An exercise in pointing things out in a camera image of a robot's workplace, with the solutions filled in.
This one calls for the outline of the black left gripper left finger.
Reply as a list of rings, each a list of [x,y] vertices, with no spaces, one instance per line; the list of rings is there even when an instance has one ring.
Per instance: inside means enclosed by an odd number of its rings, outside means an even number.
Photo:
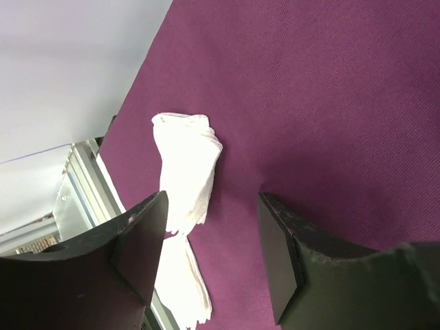
[[[168,214],[157,192],[38,254],[1,259],[2,329],[140,329]]]

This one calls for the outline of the white gauze pad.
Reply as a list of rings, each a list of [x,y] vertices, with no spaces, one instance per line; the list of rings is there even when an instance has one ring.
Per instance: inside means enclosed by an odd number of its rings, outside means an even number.
[[[188,235],[206,221],[223,146],[206,115],[159,113],[152,123],[170,234],[164,239],[155,290],[180,329],[196,329],[210,320],[212,303]]]

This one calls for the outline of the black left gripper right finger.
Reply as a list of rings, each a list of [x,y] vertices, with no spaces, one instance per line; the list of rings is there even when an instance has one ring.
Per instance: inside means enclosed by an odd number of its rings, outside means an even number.
[[[439,243],[380,252],[345,241],[258,196],[274,321],[282,329],[438,329]]]

